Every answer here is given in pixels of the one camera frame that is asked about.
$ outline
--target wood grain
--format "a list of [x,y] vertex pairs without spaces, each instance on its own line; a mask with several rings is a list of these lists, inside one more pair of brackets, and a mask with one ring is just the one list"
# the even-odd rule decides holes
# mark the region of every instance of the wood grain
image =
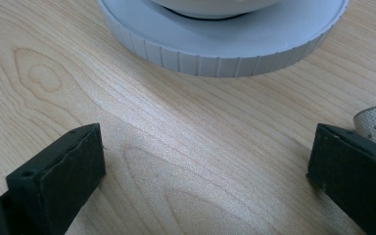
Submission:
[[319,122],[376,105],[376,1],[267,75],[205,78],[119,45],[96,0],[0,0],[5,175],[100,122],[108,174],[68,234],[363,234],[305,178]]

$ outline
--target table surface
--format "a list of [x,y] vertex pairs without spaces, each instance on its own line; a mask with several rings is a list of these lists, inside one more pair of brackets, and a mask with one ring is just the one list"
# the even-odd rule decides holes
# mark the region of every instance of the table surface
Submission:
[[352,0],[305,60],[206,78],[121,46],[96,0],[0,0],[0,194],[100,122],[107,176],[68,234],[363,234],[307,181],[316,125],[376,105],[376,1]]

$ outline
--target light wood surface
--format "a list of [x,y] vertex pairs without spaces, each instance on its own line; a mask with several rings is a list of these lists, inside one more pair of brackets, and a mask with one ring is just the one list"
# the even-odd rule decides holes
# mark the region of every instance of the light wood surface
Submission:
[[107,176],[68,234],[363,234],[307,181],[319,122],[376,105],[376,1],[267,75],[204,78],[122,47],[96,0],[0,0],[0,194],[70,129],[100,122]]

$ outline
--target white plate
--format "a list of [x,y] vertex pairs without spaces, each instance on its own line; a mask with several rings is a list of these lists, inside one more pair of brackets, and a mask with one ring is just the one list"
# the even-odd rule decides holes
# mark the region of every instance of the white plate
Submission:
[[326,37],[349,0],[283,0],[220,22],[175,15],[150,0],[99,0],[106,23],[129,50],[164,68],[204,76],[276,71]]

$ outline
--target white bowl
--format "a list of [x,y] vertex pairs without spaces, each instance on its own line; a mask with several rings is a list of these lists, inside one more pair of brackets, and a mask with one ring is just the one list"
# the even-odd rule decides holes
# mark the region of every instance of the white bowl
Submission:
[[151,0],[182,15],[222,19],[253,12],[281,0]]

